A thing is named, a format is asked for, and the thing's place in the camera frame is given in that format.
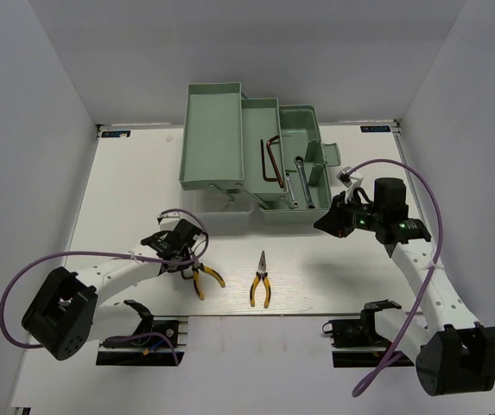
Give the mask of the large silver ratchet wrench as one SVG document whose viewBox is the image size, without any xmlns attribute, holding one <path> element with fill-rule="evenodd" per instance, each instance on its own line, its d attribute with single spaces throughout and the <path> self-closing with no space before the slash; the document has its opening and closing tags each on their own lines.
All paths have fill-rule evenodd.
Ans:
<svg viewBox="0 0 495 415">
<path fill-rule="evenodd" d="M 295 166 L 297 168 L 297 171 L 298 171 L 298 174 L 300 177 L 302 191 L 303 191 L 306 203 L 307 203 L 307 209 L 314 209 L 315 204 L 313 202 L 312 195 L 310 193 L 310 188 L 308 185 L 308 179 L 307 179 L 306 172 L 304 169 L 304 159 L 301 156 L 295 157 Z"/>
</svg>

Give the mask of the green toolbox with clear lid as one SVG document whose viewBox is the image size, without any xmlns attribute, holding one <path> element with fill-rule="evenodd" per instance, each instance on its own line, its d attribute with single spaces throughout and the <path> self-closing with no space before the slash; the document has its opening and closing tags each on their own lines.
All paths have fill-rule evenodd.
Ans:
<svg viewBox="0 0 495 415">
<path fill-rule="evenodd" d="M 307 209 L 296 156 L 304 159 L 314 209 Z M 329 170 L 339 165 L 339 147 L 322 140 L 311 105 L 250 98 L 238 82 L 188 86 L 181 202 L 208 226 L 243 230 L 255 212 L 271 225 L 311 224 L 330 207 Z M 296 209 L 286 172 L 299 202 Z"/>
</svg>

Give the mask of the small silver ratchet wrench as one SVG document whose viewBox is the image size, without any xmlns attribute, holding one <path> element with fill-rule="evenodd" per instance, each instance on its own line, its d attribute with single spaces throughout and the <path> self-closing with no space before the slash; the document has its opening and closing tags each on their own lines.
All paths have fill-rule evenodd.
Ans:
<svg viewBox="0 0 495 415">
<path fill-rule="evenodd" d="M 295 197 L 295 191 L 294 191 L 294 188 L 293 188 L 293 185 L 292 185 L 291 175 L 290 175 L 289 172 L 286 172 L 285 173 L 285 179 L 286 179 L 287 188 L 288 188 L 288 191 L 289 191 L 289 197 L 291 199 L 291 206 L 292 206 L 293 209 L 296 209 L 296 208 L 299 207 L 299 202 L 298 202 L 298 200 Z"/>
</svg>

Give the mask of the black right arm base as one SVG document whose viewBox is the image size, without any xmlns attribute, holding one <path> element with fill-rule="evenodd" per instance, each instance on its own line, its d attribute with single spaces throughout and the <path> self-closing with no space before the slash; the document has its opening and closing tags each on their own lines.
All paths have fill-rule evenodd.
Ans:
<svg viewBox="0 0 495 415">
<path fill-rule="evenodd" d="M 401 311 L 400 325 L 405 320 L 402 307 L 391 300 L 366 303 L 358 318 L 333 319 L 323 324 L 322 333 L 332 340 L 334 368 L 376 368 L 391 342 L 394 332 L 382 337 L 375 329 L 375 315 L 379 312 Z"/>
</svg>

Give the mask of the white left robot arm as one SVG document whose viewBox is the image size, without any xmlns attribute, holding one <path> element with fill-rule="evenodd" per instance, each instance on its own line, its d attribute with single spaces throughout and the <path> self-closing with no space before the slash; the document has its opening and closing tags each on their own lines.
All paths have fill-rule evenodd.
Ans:
<svg viewBox="0 0 495 415">
<path fill-rule="evenodd" d="M 74 356 L 87 342 L 109 348 L 165 344 L 175 350 L 167 330 L 155 324 L 149 308 L 134 299 L 117 299 L 133 286 L 164 274 L 198 271 L 194 252 L 207 238 L 199 222 L 178 219 L 142 239 L 125 254 L 104 253 L 106 261 L 80 271 L 53 269 L 22 318 L 22 327 L 56 360 Z"/>
</svg>

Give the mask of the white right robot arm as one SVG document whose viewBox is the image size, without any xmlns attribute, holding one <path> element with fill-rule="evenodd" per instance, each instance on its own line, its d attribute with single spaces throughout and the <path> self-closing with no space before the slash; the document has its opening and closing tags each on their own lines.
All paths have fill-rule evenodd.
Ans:
<svg viewBox="0 0 495 415">
<path fill-rule="evenodd" d="M 329 334 L 338 348 L 391 346 L 390 360 L 405 357 L 430 396 L 492 390 L 495 327 L 484 326 L 466 307 L 439 261 L 423 222 L 409 217 L 403 180 L 379 178 L 374 198 L 356 188 L 334 196 L 315 228 L 345 238 L 355 230 L 374 233 L 419 299 L 424 324 L 409 321 L 393 300 L 366 303 L 356 321 L 333 320 Z"/>
</svg>

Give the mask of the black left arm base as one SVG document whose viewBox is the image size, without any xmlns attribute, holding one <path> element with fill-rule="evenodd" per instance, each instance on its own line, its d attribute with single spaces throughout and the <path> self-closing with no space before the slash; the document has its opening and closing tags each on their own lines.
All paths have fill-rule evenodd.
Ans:
<svg viewBox="0 0 495 415">
<path fill-rule="evenodd" d="M 96 365 L 100 367 L 177 367 L 186 352 L 188 319 L 186 317 L 154 319 L 134 334 L 157 332 L 168 338 L 174 351 L 158 335 L 127 342 L 101 342 Z"/>
</svg>

